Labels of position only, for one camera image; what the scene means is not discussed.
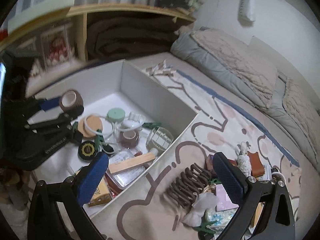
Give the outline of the brown tape roll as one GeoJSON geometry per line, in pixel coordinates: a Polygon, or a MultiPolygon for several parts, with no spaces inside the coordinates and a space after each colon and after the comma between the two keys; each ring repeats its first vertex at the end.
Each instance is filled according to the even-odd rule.
{"type": "Polygon", "coordinates": [[[74,107],[83,106],[84,101],[77,90],[70,89],[63,93],[59,99],[60,108],[66,112],[74,107]]]}
{"type": "Polygon", "coordinates": [[[119,140],[124,148],[135,148],[139,143],[139,132],[136,130],[120,132],[119,140]]]}

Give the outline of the round wooden lid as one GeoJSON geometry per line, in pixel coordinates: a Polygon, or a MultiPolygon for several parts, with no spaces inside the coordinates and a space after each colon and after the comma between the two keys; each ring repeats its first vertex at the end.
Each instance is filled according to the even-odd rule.
{"type": "Polygon", "coordinates": [[[78,123],[78,131],[84,136],[84,138],[93,138],[96,136],[92,131],[103,130],[103,124],[99,117],[95,115],[89,115],[83,117],[78,123]]]}

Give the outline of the black yellow round tin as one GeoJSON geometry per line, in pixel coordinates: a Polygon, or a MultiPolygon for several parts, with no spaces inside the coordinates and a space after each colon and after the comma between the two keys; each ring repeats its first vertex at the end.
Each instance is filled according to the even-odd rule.
{"type": "Polygon", "coordinates": [[[97,153],[95,143],[92,141],[84,141],[78,148],[78,156],[85,162],[91,162],[97,153]]]}

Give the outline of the mint green round tin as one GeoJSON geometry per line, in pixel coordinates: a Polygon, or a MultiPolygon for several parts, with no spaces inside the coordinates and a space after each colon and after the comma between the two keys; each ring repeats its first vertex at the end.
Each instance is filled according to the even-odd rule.
{"type": "Polygon", "coordinates": [[[107,112],[106,119],[113,123],[119,123],[125,119],[125,115],[122,108],[112,108],[107,112]]]}

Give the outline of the floral fabric pouch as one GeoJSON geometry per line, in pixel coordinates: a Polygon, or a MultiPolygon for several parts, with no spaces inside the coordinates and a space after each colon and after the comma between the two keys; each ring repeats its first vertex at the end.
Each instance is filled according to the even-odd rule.
{"type": "Polygon", "coordinates": [[[210,225],[206,227],[214,231],[223,231],[228,223],[235,215],[237,209],[230,209],[225,211],[216,211],[215,209],[208,209],[205,212],[205,220],[210,225]]]}

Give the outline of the pink card booklet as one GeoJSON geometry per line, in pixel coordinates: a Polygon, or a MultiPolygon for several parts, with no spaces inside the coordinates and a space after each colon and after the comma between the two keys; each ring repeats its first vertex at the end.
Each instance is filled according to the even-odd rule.
{"type": "Polygon", "coordinates": [[[216,196],[218,198],[218,203],[216,206],[217,211],[226,211],[231,209],[237,209],[239,207],[237,204],[234,204],[231,201],[222,184],[217,184],[215,188],[216,196]]]}

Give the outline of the brown leather wallet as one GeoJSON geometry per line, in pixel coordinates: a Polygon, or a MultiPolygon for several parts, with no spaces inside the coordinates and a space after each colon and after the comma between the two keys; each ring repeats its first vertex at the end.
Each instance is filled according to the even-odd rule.
{"type": "Polygon", "coordinates": [[[247,152],[252,168],[252,176],[259,177],[265,174],[264,166],[260,161],[259,153],[247,152]]]}

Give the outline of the wooden bedside shelf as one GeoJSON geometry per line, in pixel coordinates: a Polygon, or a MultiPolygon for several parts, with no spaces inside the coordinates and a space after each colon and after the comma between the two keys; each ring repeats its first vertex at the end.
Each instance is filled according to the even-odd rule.
{"type": "Polygon", "coordinates": [[[168,9],[140,4],[103,3],[67,7],[42,15],[22,25],[1,42],[1,51],[6,49],[25,49],[40,54],[36,58],[29,74],[26,96],[30,96],[59,78],[76,70],[87,67],[96,61],[109,62],[106,59],[88,57],[86,41],[87,28],[100,20],[116,17],[132,18],[171,18],[180,28],[195,22],[193,16],[184,9],[168,9]],[[75,40],[75,58],[55,67],[46,68],[44,63],[41,34],[63,24],[73,24],[75,40]]]}

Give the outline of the white cardboard box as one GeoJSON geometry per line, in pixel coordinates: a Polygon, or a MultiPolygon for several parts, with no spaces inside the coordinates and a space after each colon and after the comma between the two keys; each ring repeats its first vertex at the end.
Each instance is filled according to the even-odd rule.
{"type": "MultiPolygon", "coordinates": [[[[159,122],[177,139],[194,120],[196,112],[163,85],[148,77],[127,61],[116,61],[77,72],[37,93],[35,97],[51,99],[64,92],[77,90],[84,101],[84,112],[76,122],[86,116],[95,115],[103,124],[104,141],[115,150],[120,159],[127,150],[120,144],[120,132],[131,131],[122,122],[106,119],[112,108],[122,108],[125,117],[130,112],[145,116],[145,122],[159,122]]],[[[148,152],[146,140],[149,129],[134,129],[139,132],[137,149],[148,152]]]]}

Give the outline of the yellow small box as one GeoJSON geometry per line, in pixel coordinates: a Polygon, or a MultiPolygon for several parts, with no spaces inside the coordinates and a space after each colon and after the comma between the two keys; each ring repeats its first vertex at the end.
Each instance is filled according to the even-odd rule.
{"type": "Polygon", "coordinates": [[[94,192],[90,202],[88,205],[90,207],[92,206],[97,206],[97,205],[102,205],[102,204],[107,204],[112,200],[112,194],[110,193],[110,190],[108,188],[108,184],[103,177],[94,192]]]}

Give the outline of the white plastic bottle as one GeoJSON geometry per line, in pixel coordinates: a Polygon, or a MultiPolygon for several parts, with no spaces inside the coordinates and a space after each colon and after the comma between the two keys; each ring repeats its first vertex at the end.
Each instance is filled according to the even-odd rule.
{"type": "Polygon", "coordinates": [[[122,122],[122,126],[126,129],[139,129],[143,126],[145,122],[145,116],[135,113],[135,112],[130,112],[127,117],[124,118],[122,122]]]}

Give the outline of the red dress doll case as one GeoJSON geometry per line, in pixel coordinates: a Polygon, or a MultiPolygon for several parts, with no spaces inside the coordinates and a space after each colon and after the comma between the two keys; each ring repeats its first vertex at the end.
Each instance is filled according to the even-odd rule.
{"type": "Polygon", "coordinates": [[[46,68],[55,67],[75,58],[73,24],[63,24],[41,34],[46,68]]]}

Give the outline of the white mesh pouch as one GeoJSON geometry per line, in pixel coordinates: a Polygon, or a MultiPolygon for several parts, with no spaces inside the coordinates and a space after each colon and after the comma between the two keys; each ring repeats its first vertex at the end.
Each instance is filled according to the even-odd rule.
{"type": "Polygon", "coordinates": [[[198,227],[207,209],[216,207],[218,198],[211,192],[201,193],[191,205],[191,210],[182,218],[181,222],[190,227],[198,227]]]}

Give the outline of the green clothespin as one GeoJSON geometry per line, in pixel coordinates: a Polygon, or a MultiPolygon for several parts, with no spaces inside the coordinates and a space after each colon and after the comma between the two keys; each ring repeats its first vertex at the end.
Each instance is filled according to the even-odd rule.
{"type": "Polygon", "coordinates": [[[208,228],[208,226],[212,226],[214,223],[216,223],[215,220],[212,222],[203,222],[200,226],[193,227],[193,230],[214,235],[216,231],[208,228]]]}

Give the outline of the clear plastic case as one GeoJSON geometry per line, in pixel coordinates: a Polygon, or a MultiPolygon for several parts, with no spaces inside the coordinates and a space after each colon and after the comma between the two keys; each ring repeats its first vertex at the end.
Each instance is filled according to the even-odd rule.
{"type": "Polygon", "coordinates": [[[111,174],[109,170],[106,175],[110,178],[121,190],[127,188],[135,179],[145,172],[144,166],[134,167],[126,171],[111,174]]]}

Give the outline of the dark brown folded blanket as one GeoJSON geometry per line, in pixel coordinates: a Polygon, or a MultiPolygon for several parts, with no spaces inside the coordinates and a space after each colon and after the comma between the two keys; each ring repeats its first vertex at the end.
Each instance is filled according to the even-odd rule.
{"type": "Polygon", "coordinates": [[[180,27],[168,17],[116,17],[87,28],[88,57],[116,61],[169,51],[180,27]]]}

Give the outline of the dark red small box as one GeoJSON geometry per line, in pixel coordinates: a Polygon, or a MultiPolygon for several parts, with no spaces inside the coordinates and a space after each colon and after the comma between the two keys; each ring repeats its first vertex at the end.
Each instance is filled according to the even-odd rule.
{"type": "Polygon", "coordinates": [[[215,173],[214,168],[213,168],[213,155],[209,154],[206,157],[205,165],[206,165],[207,171],[209,171],[211,174],[215,173]]]}

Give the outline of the brown hair claw clip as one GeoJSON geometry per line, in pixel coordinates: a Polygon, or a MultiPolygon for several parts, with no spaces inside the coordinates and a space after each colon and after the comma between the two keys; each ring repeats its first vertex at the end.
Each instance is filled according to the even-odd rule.
{"type": "Polygon", "coordinates": [[[186,209],[195,203],[196,197],[204,191],[211,179],[209,171],[194,163],[185,168],[165,192],[178,206],[186,209]]]}

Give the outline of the white foam board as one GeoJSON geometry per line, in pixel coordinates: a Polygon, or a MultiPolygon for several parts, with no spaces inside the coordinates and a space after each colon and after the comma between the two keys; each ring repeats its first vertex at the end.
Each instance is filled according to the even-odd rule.
{"type": "Polygon", "coordinates": [[[20,14],[16,15],[8,21],[8,33],[11,34],[22,25],[42,15],[54,12],[59,9],[72,7],[74,5],[74,1],[75,0],[46,0],[37,3],[36,5],[23,10],[20,14]]]}

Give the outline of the cartoon print blanket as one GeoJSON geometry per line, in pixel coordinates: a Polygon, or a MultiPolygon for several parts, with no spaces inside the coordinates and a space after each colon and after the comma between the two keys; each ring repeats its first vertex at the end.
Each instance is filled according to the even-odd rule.
{"type": "MultiPolygon", "coordinates": [[[[212,235],[184,225],[181,220],[191,207],[178,206],[165,192],[192,164],[206,170],[206,157],[218,152],[246,177],[253,177],[247,152],[258,152],[265,174],[255,178],[263,183],[282,180],[295,218],[300,193],[299,164],[257,119],[182,72],[146,75],[185,102],[196,116],[143,174],[93,216],[92,222],[104,238],[218,239],[223,231],[212,235]]],[[[203,193],[216,195],[217,184],[222,183],[215,172],[203,193]]]]}

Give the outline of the right beige pillow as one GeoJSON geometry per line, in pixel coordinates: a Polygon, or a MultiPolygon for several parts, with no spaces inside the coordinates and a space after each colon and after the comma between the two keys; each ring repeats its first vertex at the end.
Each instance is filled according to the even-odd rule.
{"type": "Polygon", "coordinates": [[[292,79],[287,79],[283,107],[319,153],[319,114],[310,99],[292,79]]]}

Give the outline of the beige pillow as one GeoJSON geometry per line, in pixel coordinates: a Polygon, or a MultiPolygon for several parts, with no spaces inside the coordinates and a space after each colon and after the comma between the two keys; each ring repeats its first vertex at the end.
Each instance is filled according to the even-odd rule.
{"type": "Polygon", "coordinates": [[[236,75],[269,108],[278,78],[277,67],[261,53],[219,29],[193,31],[193,40],[236,75]]]}
{"type": "Polygon", "coordinates": [[[319,114],[310,99],[292,79],[287,79],[283,107],[319,153],[319,114]]]}

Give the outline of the grey folded duvet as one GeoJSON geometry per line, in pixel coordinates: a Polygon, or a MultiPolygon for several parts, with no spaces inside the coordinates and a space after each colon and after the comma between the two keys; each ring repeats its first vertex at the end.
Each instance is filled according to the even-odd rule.
{"type": "Polygon", "coordinates": [[[319,109],[262,53],[215,28],[182,33],[170,52],[269,116],[319,170],[319,109]]]}

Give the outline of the left beige pillow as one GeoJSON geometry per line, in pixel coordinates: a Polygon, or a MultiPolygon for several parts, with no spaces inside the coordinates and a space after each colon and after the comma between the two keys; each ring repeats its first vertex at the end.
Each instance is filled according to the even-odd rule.
{"type": "Polygon", "coordinates": [[[193,40],[236,75],[269,108],[278,78],[277,67],[261,53],[219,29],[193,31],[193,40]]]}

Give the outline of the black bag on shelf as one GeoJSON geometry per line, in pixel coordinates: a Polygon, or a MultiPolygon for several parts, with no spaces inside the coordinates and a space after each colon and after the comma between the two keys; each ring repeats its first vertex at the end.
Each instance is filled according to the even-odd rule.
{"type": "Polygon", "coordinates": [[[182,8],[189,9],[188,2],[186,0],[156,0],[155,6],[160,8],[182,8]]]}

